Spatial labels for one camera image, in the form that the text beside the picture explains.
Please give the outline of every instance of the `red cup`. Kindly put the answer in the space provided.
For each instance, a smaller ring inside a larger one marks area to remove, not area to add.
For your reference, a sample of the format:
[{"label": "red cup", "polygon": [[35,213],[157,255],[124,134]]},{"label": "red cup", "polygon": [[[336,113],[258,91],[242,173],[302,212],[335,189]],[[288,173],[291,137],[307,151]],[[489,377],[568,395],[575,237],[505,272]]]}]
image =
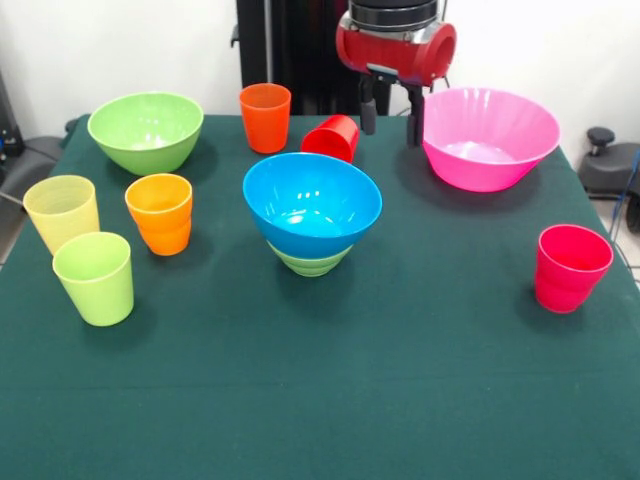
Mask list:
[{"label": "red cup", "polygon": [[554,225],[538,239],[536,298],[554,313],[582,305],[613,263],[609,242],[578,225]]},{"label": "red cup", "polygon": [[353,162],[360,129],[346,115],[333,115],[320,126],[311,130],[302,141],[302,152],[321,153]]}]

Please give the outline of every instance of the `yellow cup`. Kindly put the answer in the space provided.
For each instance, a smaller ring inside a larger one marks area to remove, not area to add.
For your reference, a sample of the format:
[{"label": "yellow cup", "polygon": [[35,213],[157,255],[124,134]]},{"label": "yellow cup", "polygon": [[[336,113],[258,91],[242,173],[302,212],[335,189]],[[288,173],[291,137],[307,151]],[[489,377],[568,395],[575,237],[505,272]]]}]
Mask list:
[{"label": "yellow cup", "polygon": [[59,175],[36,183],[24,195],[24,208],[52,255],[68,240],[100,231],[96,189],[84,177]]}]

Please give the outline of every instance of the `pink bowl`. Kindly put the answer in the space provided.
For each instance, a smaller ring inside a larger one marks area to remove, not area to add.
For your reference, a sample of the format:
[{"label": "pink bowl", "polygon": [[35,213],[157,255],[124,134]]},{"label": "pink bowl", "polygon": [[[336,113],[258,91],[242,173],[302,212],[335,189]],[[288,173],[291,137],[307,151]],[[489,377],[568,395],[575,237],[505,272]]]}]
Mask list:
[{"label": "pink bowl", "polygon": [[559,143],[555,117],[509,92],[453,88],[425,100],[422,145],[431,167],[464,190],[512,187]]}]

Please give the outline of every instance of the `blue bowl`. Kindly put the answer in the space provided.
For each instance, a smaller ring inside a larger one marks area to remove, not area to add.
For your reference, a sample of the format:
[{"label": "blue bowl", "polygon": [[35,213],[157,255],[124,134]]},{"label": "blue bowl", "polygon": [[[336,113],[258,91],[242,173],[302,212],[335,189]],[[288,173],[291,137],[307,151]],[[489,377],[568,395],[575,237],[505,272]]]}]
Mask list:
[{"label": "blue bowl", "polygon": [[280,252],[326,258],[354,245],[382,211],[376,184],[358,168],[315,153],[265,158],[247,172],[244,198]]}]

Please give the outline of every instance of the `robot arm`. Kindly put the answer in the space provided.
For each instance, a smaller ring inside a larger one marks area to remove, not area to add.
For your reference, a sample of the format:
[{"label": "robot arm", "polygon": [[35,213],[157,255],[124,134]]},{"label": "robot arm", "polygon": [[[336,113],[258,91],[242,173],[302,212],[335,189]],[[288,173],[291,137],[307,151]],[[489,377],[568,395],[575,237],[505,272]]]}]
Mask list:
[{"label": "robot arm", "polygon": [[422,142],[423,87],[447,74],[456,45],[452,25],[437,21],[437,0],[350,0],[341,18],[336,47],[342,62],[362,74],[360,127],[375,133],[376,81],[407,89],[411,113],[407,143]]}]

